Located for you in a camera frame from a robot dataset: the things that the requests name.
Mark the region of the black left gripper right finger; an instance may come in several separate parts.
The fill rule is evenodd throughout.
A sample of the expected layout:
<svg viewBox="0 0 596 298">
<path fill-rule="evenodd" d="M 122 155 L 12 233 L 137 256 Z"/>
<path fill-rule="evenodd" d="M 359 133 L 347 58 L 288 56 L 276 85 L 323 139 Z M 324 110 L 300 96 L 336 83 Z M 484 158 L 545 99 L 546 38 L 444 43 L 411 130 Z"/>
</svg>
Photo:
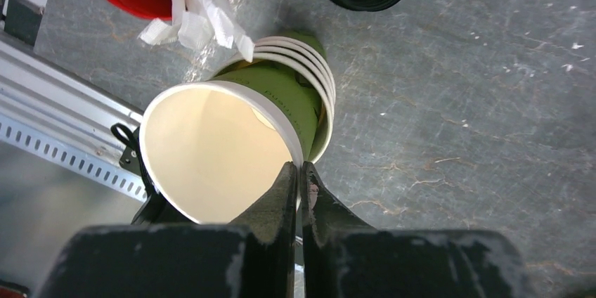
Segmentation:
<svg viewBox="0 0 596 298">
<path fill-rule="evenodd" d="M 376 232 L 325 186 L 312 162 L 300 171 L 306 297 L 343 297 L 342 280 L 351 272 L 345 238 Z"/>
</svg>

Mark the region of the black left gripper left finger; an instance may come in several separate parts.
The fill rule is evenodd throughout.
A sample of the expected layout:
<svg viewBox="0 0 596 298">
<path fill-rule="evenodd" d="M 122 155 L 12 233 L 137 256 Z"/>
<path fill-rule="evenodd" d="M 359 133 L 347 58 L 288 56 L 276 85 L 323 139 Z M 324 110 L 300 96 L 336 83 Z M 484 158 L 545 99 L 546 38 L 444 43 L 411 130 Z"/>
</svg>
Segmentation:
<svg viewBox="0 0 596 298">
<path fill-rule="evenodd" d="M 286 162 L 273 185 L 232 221 L 247 228 L 241 297 L 293 297 L 298 168 Z"/>
</svg>

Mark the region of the green paper coffee cup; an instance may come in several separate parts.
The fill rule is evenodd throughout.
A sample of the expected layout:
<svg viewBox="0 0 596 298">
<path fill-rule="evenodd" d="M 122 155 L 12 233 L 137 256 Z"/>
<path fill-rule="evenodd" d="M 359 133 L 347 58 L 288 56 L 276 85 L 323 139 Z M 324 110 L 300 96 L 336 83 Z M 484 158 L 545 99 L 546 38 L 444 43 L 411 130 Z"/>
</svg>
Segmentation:
<svg viewBox="0 0 596 298">
<path fill-rule="evenodd" d="M 310 155 L 323 100 L 298 71 L 268 60 L 163 91 L 146 108 L 141 157 L 161 194 L 198 224 L 239 216 L 286 162 Z"/>
</svg>

